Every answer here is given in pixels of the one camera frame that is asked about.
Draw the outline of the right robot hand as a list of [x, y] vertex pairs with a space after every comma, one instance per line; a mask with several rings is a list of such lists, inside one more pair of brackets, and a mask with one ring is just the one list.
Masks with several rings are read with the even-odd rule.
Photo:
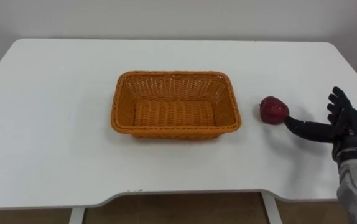
[[332, 158], [338, 164], [357, 159], [357, 110], [337, 86], [328, 96], [328, 124], [301, 121], [287, 116], [284, 124], [296, 136], [314, 142], [332, 143]]

